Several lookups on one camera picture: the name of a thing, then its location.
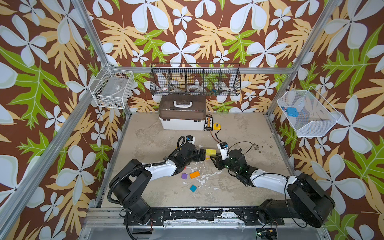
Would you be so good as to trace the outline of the orange rectangular wood block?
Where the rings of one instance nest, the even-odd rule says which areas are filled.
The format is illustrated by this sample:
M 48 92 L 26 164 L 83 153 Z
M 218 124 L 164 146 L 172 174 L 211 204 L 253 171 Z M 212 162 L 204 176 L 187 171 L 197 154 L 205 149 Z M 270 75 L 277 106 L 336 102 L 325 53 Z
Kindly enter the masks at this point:
M 191 178 L 191 179 L 197 178 L 197 177 L 199 177 L 199 176 L 200 176 L 200 172 L 199 172 L 199 171 L 190 173 L 190 178 Z

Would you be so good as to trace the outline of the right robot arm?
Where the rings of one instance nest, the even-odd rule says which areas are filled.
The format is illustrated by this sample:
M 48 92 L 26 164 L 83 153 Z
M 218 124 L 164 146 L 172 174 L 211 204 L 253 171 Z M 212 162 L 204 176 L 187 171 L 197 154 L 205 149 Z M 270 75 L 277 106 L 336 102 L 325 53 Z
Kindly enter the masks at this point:
M 264 188 L 284 196 L 283 200 L 267 199 L 257 207 L 258 220 L 263 224 L 290 218 L 319 228 L 336 206 L 311 176 L 285 176 L 252 167 L 240 149 L 221 149 L 210 159 L 218 170 L 227 169 L 245 187 Z

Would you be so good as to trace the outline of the teal cube wood block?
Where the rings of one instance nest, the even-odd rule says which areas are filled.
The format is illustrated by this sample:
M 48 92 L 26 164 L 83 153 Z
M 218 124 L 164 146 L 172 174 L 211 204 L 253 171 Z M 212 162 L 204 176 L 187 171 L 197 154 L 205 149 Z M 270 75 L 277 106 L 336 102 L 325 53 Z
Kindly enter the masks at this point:
M 197 190 L 197 187 L 195 185 L 192 185 L 190 187 L 190 190 L 194 193 Z

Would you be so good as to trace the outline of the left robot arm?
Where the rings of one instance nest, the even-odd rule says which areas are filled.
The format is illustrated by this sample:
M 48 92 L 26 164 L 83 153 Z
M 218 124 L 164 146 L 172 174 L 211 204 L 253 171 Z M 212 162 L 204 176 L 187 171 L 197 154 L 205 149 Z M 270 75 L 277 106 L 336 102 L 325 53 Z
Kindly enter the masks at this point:
M 190 163 L 201 162 L 205 158 L 206 150 L 197 149 L 194 144 L 186 142 L 161 162 L 145 164 L 132 159 L 109 183 L 107 199 L 110 203 L 122 206 L 136 222 L 146 224 L 152 214 L 152 208 L 142 198 L 148 183 L 175 176 Z

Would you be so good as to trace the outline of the lime cube block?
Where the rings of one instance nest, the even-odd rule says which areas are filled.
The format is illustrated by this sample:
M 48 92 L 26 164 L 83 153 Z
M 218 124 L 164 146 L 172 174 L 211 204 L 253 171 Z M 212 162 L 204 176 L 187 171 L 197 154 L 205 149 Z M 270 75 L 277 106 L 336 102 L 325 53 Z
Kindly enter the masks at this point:
M 207 156 L 215 156 L 217 151 L 215 149 L 206 149 Z

